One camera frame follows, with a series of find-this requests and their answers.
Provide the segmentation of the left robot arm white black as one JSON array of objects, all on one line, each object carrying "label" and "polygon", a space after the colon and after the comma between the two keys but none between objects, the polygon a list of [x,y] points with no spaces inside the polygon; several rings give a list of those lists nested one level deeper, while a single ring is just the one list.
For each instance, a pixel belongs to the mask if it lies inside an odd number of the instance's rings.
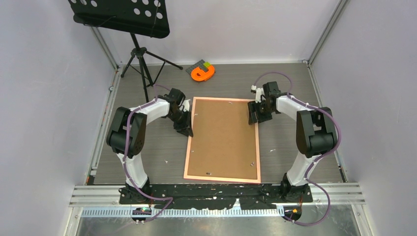
[{"label": "left robot arm white black", "polygon": [[173,88],[168,94],[159,95],[143,105],[117,108],[106,137],[107,145],[117,155],[125,172],[125,187],[120,189],[121,195],[140,204],[154,198],[141,152],[147,125],[158,118],[170,119],[176,132],[186,137],[193,136],[190,101],[181,90]]}]

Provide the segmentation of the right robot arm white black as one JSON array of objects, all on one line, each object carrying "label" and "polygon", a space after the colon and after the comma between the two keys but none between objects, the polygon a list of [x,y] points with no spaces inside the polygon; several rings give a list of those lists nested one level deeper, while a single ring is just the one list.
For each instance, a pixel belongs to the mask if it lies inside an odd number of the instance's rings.
[{"label": "right robot arm white black", "polygon": [[252,85],[251,92],[255,100],[248,103],[250,125],[271,120],[273,114],[285,114],[296,121],[298,154],[278,188],[282,200],[293,202],[307,192],[316,164],[337,145],[331,109],[311,106],[291,93],[283,93],[277,82],[268,82],[262,87]]}]

